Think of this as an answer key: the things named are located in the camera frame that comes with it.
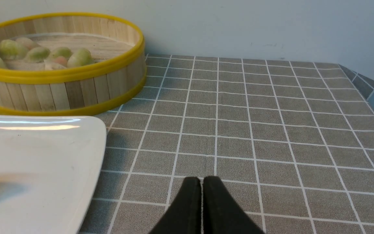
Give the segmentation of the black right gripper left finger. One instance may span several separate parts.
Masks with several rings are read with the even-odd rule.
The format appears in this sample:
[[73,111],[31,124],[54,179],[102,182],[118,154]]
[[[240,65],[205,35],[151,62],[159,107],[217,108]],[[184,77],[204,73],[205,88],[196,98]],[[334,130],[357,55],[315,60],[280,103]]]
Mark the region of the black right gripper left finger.
[[186,177],[168,210],[150,234],[200,234],[202,188],[196,177]]

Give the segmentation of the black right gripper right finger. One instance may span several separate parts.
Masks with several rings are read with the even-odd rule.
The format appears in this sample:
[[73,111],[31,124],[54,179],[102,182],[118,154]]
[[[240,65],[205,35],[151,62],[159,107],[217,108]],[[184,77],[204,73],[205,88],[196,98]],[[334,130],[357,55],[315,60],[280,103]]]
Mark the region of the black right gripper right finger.
[[263,234],[230,195],[221,179],[203,181],[203,229],[205,234]]

